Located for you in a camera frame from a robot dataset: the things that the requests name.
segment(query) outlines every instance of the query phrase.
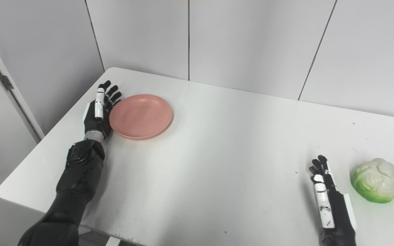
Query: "robotic arm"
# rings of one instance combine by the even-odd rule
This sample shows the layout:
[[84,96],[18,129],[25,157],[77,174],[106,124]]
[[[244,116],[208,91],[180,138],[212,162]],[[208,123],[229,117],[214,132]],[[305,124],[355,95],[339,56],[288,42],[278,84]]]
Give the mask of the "robotic arm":
[[78,226],[86,205],[100,182],[105,153],[101,142],[108,138],[109,113],[121,92],[110,81],[101,84],[84,119],[84,140],[68,151],[65,170],[48,212],[21,237],[18,246],[78,246]]
[[356,223],[349,194],[343,195],[335,188],[326,157],[319,155],[312,162],[311,180],[322,222],[320,241],[323,246],[356,246]]

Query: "green cabbage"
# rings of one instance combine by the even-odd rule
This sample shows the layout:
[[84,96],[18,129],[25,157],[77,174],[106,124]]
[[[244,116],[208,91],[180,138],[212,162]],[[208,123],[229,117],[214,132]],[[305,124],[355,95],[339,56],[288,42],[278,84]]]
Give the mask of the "green cabbage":
[[364,162],[352,173],[351,183],[368,201],[388,203],[394,198],[394,166],[381,158]]

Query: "gray floor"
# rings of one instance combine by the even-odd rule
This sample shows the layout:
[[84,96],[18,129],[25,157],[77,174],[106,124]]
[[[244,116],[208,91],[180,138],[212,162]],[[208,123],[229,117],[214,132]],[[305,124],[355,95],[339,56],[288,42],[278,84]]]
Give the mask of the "gray floor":
[[[79,246],[105,246],[109,236],[98,233],[98,232],[87,232],[79,236]],[[130,243],[121,242],[119,246],[135,246]]]

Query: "door hinge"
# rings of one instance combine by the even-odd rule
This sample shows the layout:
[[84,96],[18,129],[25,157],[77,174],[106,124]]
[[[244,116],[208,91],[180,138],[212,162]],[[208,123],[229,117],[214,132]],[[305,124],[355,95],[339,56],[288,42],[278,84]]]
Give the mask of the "door hinge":
[[1,75],[1,76],[0,76],[0,81],[1,81],[1,83],[3,83],[3,86],[4,86],[4,88],[5,88],[6,90],[9,91],[9,90],[11,90],[11,89],[14,89],[13,85],[11,84],[11,82],[10,82],[10,80],[8,79],[7,76]]

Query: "white table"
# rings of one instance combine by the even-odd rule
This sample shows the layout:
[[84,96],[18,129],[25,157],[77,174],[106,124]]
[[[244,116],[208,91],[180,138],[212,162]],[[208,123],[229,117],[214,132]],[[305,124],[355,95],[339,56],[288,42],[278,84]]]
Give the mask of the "white table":
[[111,68],[0,186],[0,197],[47,211],[68,148],[83,138],[83,111],[99,83],[125,97],[150,93],[174,111],[150,140],[117,134],[82,225],[148,246],[318,245],[319,215],[307,170],[324,154],[349,192],[359,246],[394,245],[394,201],[366,201],[354,165],[394,163],[394,117]]

